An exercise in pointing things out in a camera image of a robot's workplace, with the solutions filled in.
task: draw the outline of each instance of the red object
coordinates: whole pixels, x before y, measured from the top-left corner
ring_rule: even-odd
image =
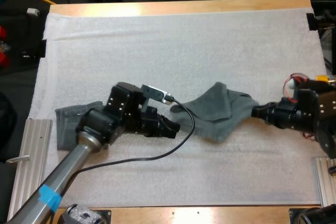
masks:
[[[0,52],[0,66],[5,68],[8,65],[9,65],[9,59],[3,52]]]
[[[5,39],[7,36],[7,31],[4,27],[0,26],[0,39]]]

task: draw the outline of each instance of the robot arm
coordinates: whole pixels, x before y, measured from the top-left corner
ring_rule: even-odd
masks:
[[[336,88],[324,81],[296,78],[293,97],[256,106],[252,116],[280,129],[315,136],[330,158],[336,158]]]
[[[175,138],[180,125],[158,115],[156,108],[148,106],[149,99],[168,103],[165,98],[174,100],[169,94],[152,87],[139,89],[128,83],[117,83],[111,90],[106,106],[101,110],[88,111],[81,119],[76,129],[76,148],[51,172],[8,223],[46,223],[52,215],[53,199],[41,199],[40,189],[47,186],[56,195],[63,196],[72,182],[73,174],[83,167],[90,154],[99,152],[106,144],[112,144],[122,133]]]

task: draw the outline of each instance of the gray cloth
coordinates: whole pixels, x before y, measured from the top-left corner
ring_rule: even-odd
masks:
[[[86,105],[75,105],[56,109],[57,149],[72,151],[77,144],[76,127],[80,119],[90,109],[102,106],[103,103],[98,101]]]
[[[199,98],[185,105],[195,118],[195,134],[222,142],[258,103],[250,95],[226,89],[226,85],[216,82]],[[190,131],[189,115],[179,106],[170,109],[173,121],[181,125],[181,130]]]

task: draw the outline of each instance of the wooden table edge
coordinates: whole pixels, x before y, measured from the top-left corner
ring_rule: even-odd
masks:
[[[135,17],[187,13],[311,8],[310,0],[207,0],[51,5],[50,12],[76,17]]]

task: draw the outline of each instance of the red wire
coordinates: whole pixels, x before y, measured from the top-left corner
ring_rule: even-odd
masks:
[[[308,76],[306,76],[303,73],[292,73],[289,78],[284,82],[284,85],[282,87],[282,94],[284,97],[287,97],[288,100],[292,103],[297,103],[298,101],[296,99],[293,99],[292,97],[289,97],[289,94],[286,89],[286,84],[289,82],[291,79],[296,80],[298,83],[301,82],[306,82],[308,80]]]

